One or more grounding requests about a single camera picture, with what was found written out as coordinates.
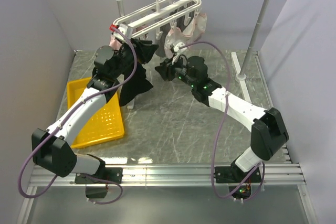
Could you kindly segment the white clip hanger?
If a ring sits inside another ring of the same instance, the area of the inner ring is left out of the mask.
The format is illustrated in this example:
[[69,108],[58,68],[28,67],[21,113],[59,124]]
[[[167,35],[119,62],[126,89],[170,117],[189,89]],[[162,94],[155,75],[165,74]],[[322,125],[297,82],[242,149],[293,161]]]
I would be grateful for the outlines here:
[[[160,28],[169,22],[192,11],[197,15],[201,10],[201,0],[155,0],[129,14],[124,13],[123,0],[116,0],[120,17],[113,24],[126,24],[133,28],[131,38],[139,38],[151,31],[156,32],[156,38],[161,38]],[[145,29],[136,28],[146,25]],[[112,32],[119,40],[126,37],[119,30]]]

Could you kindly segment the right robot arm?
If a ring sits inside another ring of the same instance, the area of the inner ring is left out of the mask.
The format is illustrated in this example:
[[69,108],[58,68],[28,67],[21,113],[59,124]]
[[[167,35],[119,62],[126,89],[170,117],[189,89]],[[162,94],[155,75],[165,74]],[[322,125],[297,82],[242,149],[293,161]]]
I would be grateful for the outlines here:
[[198,102],[225,112],[251,133],[250,147],[230,166],[233,181],[243,182],[258,163],[270,160],[289,140],[279,110],[255,106],[228,92],[208,76],[204,58],[191,56],[187,60],[179,59],[177,62],[165,59],[155,70],[165,81],[178,78],[189,85]]

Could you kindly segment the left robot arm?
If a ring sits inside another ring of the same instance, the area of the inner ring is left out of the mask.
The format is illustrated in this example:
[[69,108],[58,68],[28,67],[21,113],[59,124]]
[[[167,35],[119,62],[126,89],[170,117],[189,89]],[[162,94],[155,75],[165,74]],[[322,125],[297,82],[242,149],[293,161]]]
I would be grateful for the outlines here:
[[132,39],[116,50],[102,46],[95,53],[92,78],[80,98],[46,130],[32,136],[33,162],[59,177],[70,173],[87,174],[94,183],[106,177],[105,162],[92,155],[76,154],[71,145],[93,115],[106,105],[121,87],[119,105],[125,106],[137,95],[152,89],[143,65],[153,58],[158,45]]

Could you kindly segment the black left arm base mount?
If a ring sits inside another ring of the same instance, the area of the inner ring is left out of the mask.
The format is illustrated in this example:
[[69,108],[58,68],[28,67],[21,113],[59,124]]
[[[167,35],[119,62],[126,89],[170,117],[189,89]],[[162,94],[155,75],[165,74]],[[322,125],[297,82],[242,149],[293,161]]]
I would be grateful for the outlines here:
[[105,168],[100,175],[80,174],[75,176],[75,184],[106,184],[106,181],[120,184],[123,176],[123,168]]

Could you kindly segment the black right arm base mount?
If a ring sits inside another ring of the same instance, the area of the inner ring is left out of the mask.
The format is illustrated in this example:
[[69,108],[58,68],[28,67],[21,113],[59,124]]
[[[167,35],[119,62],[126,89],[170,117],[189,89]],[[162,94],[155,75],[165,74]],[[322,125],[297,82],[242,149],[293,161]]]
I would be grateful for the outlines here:
[[[215,166],[214,177],[218,184],[240,183],[248,172],[243,172],[236,166]],[[261,174],[257,168],[248,178],[247,182],[259,183],[261,182]]]

